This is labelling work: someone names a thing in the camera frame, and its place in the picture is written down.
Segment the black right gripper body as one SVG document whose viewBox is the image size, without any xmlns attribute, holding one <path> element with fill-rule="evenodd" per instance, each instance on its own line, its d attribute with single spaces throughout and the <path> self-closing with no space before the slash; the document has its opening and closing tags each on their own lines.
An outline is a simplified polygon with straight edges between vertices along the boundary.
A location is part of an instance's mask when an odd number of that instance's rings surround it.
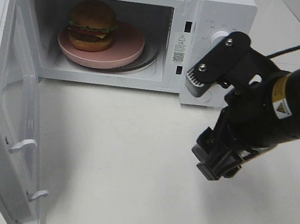
<svg viewBox="0 0 300 224">
<path fill-rule="evenodd" d="M 290 140 L 284 118 L 274 109 L 288 104 L 273 93 L 285 93 L 288 71 L 250 47 L 224 46 L 219 72 L 234 88 L 210 136 L 209 158 L 241 163 Z"/>
</svg>

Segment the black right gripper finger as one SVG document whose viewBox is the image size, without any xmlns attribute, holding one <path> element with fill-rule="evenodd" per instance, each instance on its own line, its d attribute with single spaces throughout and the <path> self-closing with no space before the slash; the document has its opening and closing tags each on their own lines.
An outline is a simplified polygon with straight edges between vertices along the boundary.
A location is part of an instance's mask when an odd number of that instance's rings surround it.
<svg viewBox="0 0 300 224">
<path fill-rule="evenodd" d="M 241 168 L 243 159 L 211 128 L 199 135 L 191 150 L 199 160 L 197 168 L 208 181 L 231 178 Z"/>
<path fill-rule="evenodd" d="M 247 54 L 251 47 L 250 37 L 243 32 L 233 32 L 194 63 L 186 73 L 185 86 L 198 98 L 212 85 L 226 89 L 232 84 L 227 75 Z"/>
</svg>

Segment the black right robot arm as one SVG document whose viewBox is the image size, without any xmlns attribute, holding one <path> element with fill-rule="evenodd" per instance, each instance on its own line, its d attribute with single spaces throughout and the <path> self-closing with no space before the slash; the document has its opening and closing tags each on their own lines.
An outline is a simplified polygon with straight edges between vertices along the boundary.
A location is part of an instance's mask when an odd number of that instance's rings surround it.
<svg viewBox="0 0 300 224">
<path fill-rule="evenodd" d="M 283 71 L 243 32 L 224 37 L 194 63 L 185 84 L 195 97 L 214 84 L 229 90 L 214 128 L 192 148 L 209 181 L 231 178 L 243 163 L 300 139 L 300 69 Z"/>
</svg>

